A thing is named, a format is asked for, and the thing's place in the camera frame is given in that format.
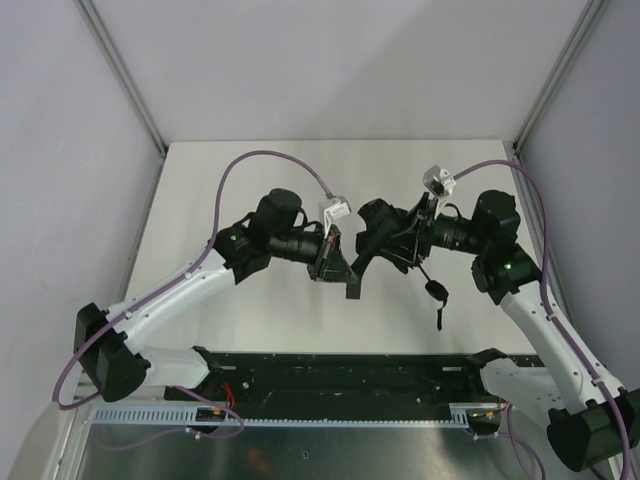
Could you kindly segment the black folding umbrella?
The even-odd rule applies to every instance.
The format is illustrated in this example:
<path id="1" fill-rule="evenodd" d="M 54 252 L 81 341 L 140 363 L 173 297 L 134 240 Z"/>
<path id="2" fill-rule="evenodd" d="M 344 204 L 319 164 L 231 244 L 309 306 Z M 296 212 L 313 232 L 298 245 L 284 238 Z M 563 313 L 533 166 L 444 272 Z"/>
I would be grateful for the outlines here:
<path id="1" fill-rule="evenodd" d="M 432 279 L 422 266 L 430 249 L 427 245 L 427 229 L 435 219 L 435 200 L 424 193 L 413 208 L 405 210 L 378 198 L 364 204 L 358 210 L 358 215 L 365 222 L 365 230 L 356 235 L 357 257 L 351 269 L 357 280 L 346 287 L 346 298 L 361 298 L 364 273 L 375 257 L 386 259 L 404 275 L 417 268 L 426 279 L 425 290 L 440 303 L 436 310 L 436 328 L 441 331 L 449 292 L 444 285 Z"/>

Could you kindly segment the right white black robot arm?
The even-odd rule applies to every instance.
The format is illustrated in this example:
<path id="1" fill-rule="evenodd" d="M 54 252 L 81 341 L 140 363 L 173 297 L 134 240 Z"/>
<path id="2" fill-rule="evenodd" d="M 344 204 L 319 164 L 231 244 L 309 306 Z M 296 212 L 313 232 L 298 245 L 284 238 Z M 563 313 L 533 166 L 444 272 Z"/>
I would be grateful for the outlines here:
<path id="1" fill-rule="evenodd" d="M 470 218 L 439 212 L 425 195 L 412 209 L 390 210 L 382 254 L 408 270 L 434 247 L 473 255 L 476 288 L 521 330 L 548 377 L 523 373 L 494 353 L 480 367 L 483 387 L 546 431 L 556 456 L 570 470 L 595 470 L 612 458 L 619 476 L 634 474 L 639 444 L 639 393 L 628 390 L 596 358 L 557 305 L 547 272 L 517 241 L 520 216 L 513 196 L 483 192 Z"/>

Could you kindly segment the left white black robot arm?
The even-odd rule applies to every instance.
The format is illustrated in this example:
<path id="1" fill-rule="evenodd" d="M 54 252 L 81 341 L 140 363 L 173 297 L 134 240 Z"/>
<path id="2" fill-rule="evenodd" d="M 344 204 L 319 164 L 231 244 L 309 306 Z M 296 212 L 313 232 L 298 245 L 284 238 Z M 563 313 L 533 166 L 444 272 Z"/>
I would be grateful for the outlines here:
<path id="1" fill-rule="evenodd" d="M 333 197 L 321 206 L 323 219 L 309 221 L 297 194 L 273 189 L 166 284 L 105 310 L 94 303 L 81 308 L 74 353 L 98 396 L 116 402 L 142 386 L 199 387 L 217 367 L 206 349 L 154 348 L 150 340 L 188 309 L 266 269 L 273 258 L 305 265 L 316 282 L 355 283 L 335 224 L 350 212 L 344 198 Z"/>

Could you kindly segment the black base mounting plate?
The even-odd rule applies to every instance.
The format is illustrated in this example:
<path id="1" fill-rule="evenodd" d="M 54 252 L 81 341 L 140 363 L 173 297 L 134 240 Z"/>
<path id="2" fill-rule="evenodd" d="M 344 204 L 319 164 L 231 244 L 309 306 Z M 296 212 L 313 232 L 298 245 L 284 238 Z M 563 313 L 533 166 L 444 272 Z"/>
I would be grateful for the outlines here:
<path id="1" fill-rule="evenodd" d="M 195 387 L 231 400 L 245 420 L 401 422 L 448 420 L 453 404 L 503 400 L 488 393 L 465 355 L 208 353 Z"/>

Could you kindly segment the right aluminium frame post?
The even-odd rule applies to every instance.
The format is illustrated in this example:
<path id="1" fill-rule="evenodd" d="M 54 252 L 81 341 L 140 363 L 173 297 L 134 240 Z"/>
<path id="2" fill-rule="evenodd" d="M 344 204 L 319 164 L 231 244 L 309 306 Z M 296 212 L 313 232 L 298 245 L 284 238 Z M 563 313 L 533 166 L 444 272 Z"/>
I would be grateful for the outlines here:
<path id="1" fill-rule="evenodd" d="M 512 141 L 511 146 L 517 155 L 521 154 L 538 124 L 546 115 L 610 4 L 608 0 L 586 2 L 524 123 Z"/>

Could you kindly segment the aluminium frame post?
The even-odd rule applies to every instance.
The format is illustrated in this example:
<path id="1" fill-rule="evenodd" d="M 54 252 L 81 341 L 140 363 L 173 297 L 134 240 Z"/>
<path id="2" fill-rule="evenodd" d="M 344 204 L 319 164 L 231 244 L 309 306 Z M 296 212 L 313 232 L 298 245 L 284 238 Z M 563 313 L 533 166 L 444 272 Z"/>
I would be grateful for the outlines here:
<path id="1" fill-rule="evenodd" d="M 517 155 L 521 154 L 538 124 L 546 115 L 610 4 L 608 0 L 586 2 L 524 123 L 512 141 L 511 146 Z"/>
<path id="2" fill-rule="evenodd" d="M 109 66 L 116 82 L 119 84 L 126 100 L 130 104 L 135 116 L 140 121 L 143 130 L 151 141 L 154 149 L 161 158 L 165 158 L 168 145 L 139 90 L 125 59 L 118 49 L 109 29 L 103 20 L 94 1 L 74 0 L 82 20 L 88 28 L 104 60 Z"/>

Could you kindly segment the left aluminium frame post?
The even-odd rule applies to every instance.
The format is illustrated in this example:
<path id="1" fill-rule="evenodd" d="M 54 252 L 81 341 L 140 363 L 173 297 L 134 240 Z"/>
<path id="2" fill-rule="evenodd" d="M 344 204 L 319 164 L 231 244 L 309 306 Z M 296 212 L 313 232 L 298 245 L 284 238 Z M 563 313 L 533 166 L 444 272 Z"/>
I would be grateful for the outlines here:
<path id="1" fill-rule="evenodd" d="M 109 29 L 103 20 L 94 1 L 74 0 L 82 20 L 88 28 L 104 60 L 109 66 L 116 82 L 119 84 L 126 100 L 130 104 L 135 116 L 140 121 L 143 130 L 151 141 L 154 149 L 161 158 L 165 158 L 168 145 L 139 90 L 125 59 L 118 49 Z"/>

